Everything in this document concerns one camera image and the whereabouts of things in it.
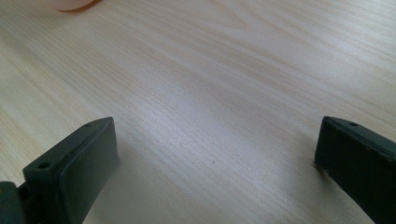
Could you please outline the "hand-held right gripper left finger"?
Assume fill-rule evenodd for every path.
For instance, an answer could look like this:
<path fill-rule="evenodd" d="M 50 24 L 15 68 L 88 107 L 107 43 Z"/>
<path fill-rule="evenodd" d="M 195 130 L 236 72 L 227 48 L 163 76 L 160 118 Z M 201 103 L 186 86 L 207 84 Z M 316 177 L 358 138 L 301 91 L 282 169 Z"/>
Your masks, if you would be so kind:
<path fill-rule="evenodd" d="M 23 169 L 43 224 L 82 224 L 120 164 L 114 120 L 86 123 Z"/>

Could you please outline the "pale pink round object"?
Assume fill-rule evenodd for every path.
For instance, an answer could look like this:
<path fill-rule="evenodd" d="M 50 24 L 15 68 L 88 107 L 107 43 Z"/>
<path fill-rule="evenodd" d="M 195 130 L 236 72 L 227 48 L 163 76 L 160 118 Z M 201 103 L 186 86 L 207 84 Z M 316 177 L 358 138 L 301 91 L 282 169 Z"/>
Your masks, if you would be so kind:
<path fill-rule="evenodd" d="M 81 11 L 88 9 L 101 0 L 50 0 L 51 5 L 59 11 Z"/>

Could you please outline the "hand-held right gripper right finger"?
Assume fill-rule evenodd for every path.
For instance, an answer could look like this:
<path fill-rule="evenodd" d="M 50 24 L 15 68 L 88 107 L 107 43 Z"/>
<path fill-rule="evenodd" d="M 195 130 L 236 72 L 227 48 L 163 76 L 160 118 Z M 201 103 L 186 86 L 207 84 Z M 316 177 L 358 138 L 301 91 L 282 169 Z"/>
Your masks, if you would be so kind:
<path fill-rule="evenodd" d="M 315 165 L 375 224 L 396 224 L 396 143 L 355 122 L 325 117 Z"/>

